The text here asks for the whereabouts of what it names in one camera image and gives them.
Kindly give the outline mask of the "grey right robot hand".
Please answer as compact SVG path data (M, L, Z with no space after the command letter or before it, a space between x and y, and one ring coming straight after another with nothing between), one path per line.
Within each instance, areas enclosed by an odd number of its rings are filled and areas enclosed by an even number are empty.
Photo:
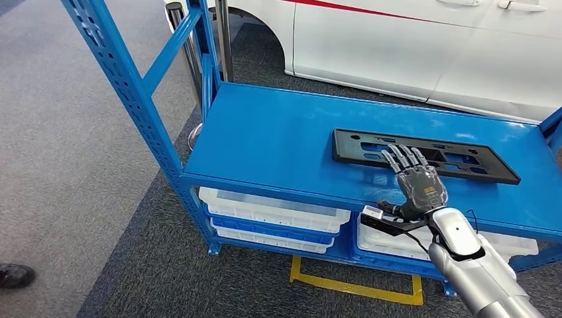
M404 221L417 221L426 213L446 206L447 190L418 148L390 144L381 154L394 171L406 201L396 205L380 200L376 202L379 209Z

